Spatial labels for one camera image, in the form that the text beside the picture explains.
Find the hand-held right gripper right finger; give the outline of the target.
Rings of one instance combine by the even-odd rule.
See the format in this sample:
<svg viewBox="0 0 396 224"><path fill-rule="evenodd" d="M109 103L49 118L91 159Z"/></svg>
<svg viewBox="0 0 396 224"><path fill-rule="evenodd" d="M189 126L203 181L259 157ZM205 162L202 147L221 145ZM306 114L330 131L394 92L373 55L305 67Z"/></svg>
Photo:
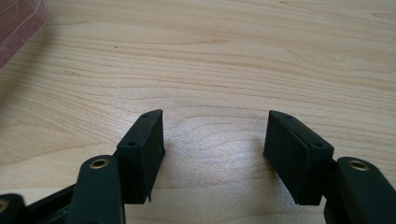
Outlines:
<svg viewBox="0 0 396 224"><path fill-rule="evenodd" d="M270 110L263 155L299 205L319 205L333 146L292 115Z"/></svg>

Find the pink translucent plastic box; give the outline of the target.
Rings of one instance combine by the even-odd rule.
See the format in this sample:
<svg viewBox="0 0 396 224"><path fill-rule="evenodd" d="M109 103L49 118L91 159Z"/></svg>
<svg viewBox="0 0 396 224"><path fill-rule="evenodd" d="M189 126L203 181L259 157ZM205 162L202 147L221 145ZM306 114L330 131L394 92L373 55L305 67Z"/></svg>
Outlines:
<svg viewBox="0 0 396 224"><path fill-rule="evenodd" d="M0 69L44 26L46 0L0 0Z"/></svg>

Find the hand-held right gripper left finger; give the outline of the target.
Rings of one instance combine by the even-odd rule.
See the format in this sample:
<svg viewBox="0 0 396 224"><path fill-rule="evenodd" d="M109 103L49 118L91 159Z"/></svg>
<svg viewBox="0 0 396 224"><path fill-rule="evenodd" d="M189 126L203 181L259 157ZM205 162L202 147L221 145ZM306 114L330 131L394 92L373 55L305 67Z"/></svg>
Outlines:
<svg viewBox="0 0 396 224"><path fill-rule="evenodd" d="M122 200L143 204L151 192L165 154L163 111L141 115L117 145Z"/></svg>

